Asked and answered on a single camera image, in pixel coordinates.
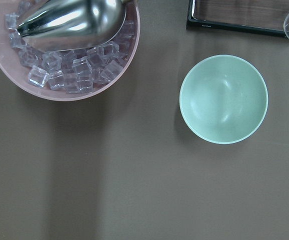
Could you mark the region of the pink bowl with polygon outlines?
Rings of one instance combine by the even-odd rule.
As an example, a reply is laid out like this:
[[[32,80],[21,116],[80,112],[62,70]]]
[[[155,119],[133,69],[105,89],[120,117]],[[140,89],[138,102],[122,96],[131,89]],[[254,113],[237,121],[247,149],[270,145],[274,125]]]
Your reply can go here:
[[[140,13],[137,1],[132,1],[127,5],[126,19],[134,21],[134,38],[130,39],[130,48],[121,73],[110,83],[94,87],[93,92],[87,93],[66,93],[62,90],[51,90],[49,87],[39,88],[28,83],[30,69],[20,64],[18,53],[10,47],[8,31],[5,27],[5,15],[15,12],[18,9],[18,0],[0,0],[0,69],[7,78],[25,92],[36,97],[51,101],[70,102],[91,98],[104,92],[116,83],[125,73],[131,64],[137,51],[140,38]]]

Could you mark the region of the metal ice scoop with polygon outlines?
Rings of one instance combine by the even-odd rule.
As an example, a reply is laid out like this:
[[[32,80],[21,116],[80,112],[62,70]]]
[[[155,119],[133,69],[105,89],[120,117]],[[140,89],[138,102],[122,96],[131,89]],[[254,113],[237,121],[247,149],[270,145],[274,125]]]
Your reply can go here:
[[[131,0],[41,0],[16,22],[19,36],[47,53],[93,48],[111,41]]]

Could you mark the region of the black wooden tray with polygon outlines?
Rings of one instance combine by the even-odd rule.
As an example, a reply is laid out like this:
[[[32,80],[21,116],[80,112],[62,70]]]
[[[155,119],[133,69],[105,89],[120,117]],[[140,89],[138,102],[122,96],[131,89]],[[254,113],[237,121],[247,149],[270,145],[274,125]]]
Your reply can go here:
[[[289,0],[191,0],[186,25],[286,37]]]

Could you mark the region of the mint green bowl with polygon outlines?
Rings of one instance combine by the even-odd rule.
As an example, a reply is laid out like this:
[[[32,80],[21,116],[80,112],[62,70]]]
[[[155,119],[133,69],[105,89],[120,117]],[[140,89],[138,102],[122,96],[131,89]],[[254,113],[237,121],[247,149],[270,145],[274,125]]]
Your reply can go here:
[[[186,74],[179,109],[187,127],[201,139],[228,145],[254,134],[265,119],[268,89],[260,72],[234,55],[201,60]]]

